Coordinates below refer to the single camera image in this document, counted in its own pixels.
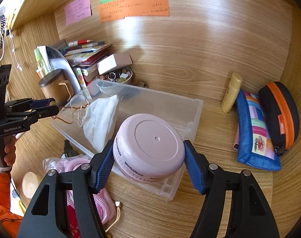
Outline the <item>person left hand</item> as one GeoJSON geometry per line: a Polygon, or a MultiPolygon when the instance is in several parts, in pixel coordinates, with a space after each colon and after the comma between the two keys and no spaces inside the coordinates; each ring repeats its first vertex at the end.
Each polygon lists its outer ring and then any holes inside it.
{"type": "Polygon", "coordinates": [[[11,137],[6,137],[6,146],[5,146],[5,162],[9,165],[9,166],[13,166],[13,164],[15,163],[16,160],[16,147],[15,144],[17,142],[17,140],[22,136],[22,134],[17,134],[17,135],[13,135],[11,137]]]}

